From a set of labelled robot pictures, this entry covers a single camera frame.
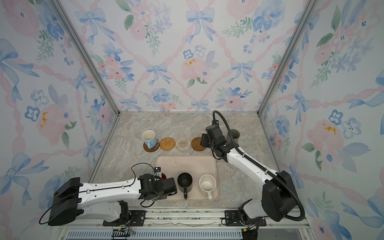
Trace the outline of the black mug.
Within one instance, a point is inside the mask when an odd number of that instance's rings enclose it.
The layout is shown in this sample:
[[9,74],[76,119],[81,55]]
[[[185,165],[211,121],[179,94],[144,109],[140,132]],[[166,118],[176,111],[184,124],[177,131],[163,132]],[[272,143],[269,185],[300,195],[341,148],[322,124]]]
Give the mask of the black mug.
[[180,191],[184,195],[184,199],[188,199],[188,194],[193,188],[193,177],[189,173],[181,173],[177,178]]

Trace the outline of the grey mug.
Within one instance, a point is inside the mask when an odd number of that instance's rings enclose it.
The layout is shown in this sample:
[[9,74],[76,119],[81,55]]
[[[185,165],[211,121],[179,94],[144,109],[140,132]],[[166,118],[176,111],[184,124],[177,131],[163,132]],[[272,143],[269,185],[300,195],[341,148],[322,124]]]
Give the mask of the grey mug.
[[234,142],[237,144],[239,142],[239,138],[241,135],[240,132],[238,130],[231,129],[231,134],[232,134]]

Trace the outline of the white speckled mug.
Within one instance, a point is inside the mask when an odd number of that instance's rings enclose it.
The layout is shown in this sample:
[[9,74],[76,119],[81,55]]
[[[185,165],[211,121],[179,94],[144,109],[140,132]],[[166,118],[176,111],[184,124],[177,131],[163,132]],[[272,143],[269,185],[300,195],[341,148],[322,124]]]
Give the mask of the white speckled mug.
[[199,179],[200,192],[207,196],[209,201],[213,200],[213,191],[217,187],[216,179],[211,175],[203,175]]

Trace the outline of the blue mug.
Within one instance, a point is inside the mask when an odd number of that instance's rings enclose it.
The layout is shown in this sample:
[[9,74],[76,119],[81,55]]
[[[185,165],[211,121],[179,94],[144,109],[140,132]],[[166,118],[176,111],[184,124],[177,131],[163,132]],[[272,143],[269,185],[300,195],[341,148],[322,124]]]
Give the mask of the blue mug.
[[157,145],[156,133],[153,130],[146,130],[142,133],[142,139],[148,149],[153,149]]

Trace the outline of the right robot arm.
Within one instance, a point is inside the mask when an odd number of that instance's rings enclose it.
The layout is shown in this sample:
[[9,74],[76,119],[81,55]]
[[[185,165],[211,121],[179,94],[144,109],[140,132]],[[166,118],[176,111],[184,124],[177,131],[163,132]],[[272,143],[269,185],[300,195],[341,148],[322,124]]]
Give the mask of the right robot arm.
[[[237,167],[262,190],[261,199],[249,200],[239,207],[239,215],[244,222],[258,217],[269,217],[279,222],[298,205],[291,195],[291,192],[296,191],[289,174],[272,170],[249,157],[237,143],[226,140],[218,125],[206,127],[201,145],[210,148],[214,156]],[[284,182],[291,192],[284,188],[281,182]]]

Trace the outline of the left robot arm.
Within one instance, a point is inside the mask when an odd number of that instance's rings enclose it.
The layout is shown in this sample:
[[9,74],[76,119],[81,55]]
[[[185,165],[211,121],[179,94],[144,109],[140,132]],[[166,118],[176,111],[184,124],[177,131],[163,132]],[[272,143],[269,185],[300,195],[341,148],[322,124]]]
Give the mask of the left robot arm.
[[177,193],[174,178],[163,180],[156,174],[144,174],[131,180],[94,184],[72,178],[53,194],[47,225],[62,226],[77,218],[102,220],[104,227],[128,225],[134,219],[129,200],[155,202]]

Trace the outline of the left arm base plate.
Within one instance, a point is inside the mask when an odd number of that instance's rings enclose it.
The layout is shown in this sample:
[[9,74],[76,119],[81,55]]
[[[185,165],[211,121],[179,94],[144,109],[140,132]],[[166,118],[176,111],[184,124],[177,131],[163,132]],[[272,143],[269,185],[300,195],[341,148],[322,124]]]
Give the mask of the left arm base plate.
[[142,227],[145,217],[146,211],[132,210],[112,222],[104,221],[103,227]]

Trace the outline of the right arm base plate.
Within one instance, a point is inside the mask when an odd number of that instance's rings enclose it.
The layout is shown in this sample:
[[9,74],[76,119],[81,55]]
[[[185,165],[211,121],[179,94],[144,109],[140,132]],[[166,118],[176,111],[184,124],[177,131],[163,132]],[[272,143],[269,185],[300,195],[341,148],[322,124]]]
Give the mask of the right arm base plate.
[[246,214],[239,210],[226,210],[224,211],[225,216],[222,218],[222,225],[228,227],[252,227],[260,223],[260,227],[266,227],[266,219],[264,217],[257,217],[250,219]]

